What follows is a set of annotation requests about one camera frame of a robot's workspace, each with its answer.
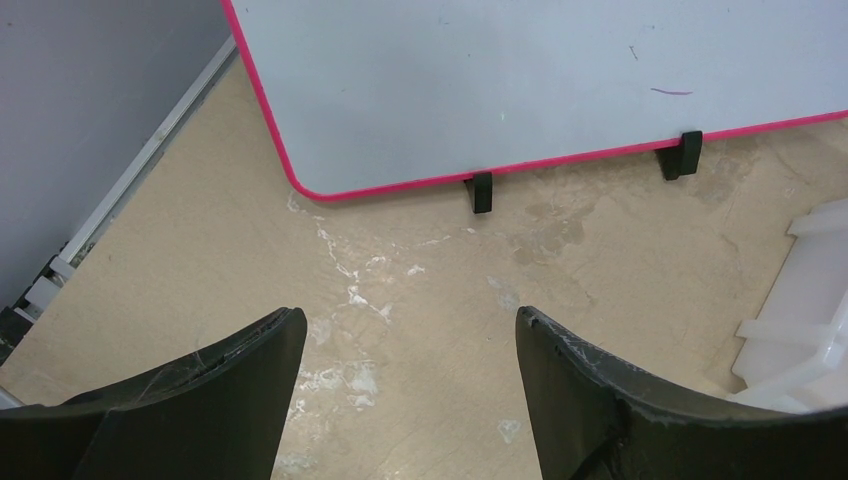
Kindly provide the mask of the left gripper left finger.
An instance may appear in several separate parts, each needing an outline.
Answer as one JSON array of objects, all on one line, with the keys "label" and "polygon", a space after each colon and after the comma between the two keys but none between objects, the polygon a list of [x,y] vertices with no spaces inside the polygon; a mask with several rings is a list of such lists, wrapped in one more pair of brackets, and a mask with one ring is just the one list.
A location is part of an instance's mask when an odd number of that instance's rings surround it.
[{"label": "left gripper left finger", "polygon": [[1,414],[5,479],[268,479],[307,335],[281,308],[55,406]]}]

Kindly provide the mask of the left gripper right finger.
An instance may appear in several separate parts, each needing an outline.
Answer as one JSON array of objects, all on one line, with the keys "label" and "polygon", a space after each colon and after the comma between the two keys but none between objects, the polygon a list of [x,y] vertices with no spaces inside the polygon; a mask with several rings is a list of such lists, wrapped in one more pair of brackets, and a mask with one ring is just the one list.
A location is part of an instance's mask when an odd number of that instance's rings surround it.
[{"label": "left gripper right finger", "polygon": [[843,479],[847,411],[793,415],[677,385],[532,306],[515,323],[546,479]]}]

